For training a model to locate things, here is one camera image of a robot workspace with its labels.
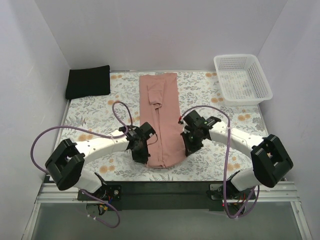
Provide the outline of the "pink t shirt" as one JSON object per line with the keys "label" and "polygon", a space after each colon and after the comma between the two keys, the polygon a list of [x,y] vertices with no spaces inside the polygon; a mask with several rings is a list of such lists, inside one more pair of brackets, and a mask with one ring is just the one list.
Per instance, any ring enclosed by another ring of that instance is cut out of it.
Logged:
{"label": "pink t shirt", "polygon": [[180,116],[176,73],[139,77],[140,123],[148,122],[156,133],[147,141],[149,168],[169,168],[186,158]]}

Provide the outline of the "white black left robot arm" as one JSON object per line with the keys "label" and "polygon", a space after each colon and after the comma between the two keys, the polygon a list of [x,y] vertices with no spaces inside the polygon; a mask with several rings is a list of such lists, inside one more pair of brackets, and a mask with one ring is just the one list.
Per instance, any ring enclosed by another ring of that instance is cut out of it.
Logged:
{"label": "white black left robot arm", "polygon": [[107,193],[105,181],[98,173],[88,171],[84,166],[102,157],[127,150],[131,151],[135,162],[146,164],[151,156],[148,140],[156,135],[153,127],[145,122],[141,126],[120,127],[109,137],[79,142],[67,138],[53,151],[45,167],[60,191],[75,187],[89,192],[95,200],[101,200]]}

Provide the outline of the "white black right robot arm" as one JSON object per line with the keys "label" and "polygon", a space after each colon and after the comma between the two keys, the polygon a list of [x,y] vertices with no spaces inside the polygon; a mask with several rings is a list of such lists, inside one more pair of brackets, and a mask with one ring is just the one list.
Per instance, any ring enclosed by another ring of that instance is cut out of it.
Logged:
{"label": "white black right robot arm", "polygon": [[226,183],[212,190],[217,198],[237,199],[246,190],[263,185],[273,188],[294,166],[281,140],[273,134],[267,137],[252,135],[229,128],[221,119],[207,119],[195,110],[179,118],[185,155],[189,156],[203,147],[204,140],[218,142],[235,149],[251,159],[252,167],[232,174]]}

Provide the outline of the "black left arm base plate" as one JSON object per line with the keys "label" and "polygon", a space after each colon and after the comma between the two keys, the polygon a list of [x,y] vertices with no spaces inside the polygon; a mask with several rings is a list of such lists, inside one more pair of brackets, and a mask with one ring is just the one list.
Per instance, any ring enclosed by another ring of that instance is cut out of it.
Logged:
{"label": "black left arm base plate", "polygon": [[119,201],[122,196],[122,186],[120,184],[91,184],[83,189],[97,199],[104,201]]}

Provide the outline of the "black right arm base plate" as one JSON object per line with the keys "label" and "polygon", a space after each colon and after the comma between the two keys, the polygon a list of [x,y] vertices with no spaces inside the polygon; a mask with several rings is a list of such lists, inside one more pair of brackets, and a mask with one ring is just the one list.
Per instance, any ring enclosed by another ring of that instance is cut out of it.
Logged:
{"label": "black right arm base plate", "polygon": [[[237,190],[226,190],[226,199],[227,200],[255,200],[256,194],[252,193],[251,197],[249,194],[251,193],[251,189],[247,188],[244,191]],[[223,200],[223,184],[222,183],[212,183],[209,185],[209,189],[206,191],[206,195],[212,200]]]}

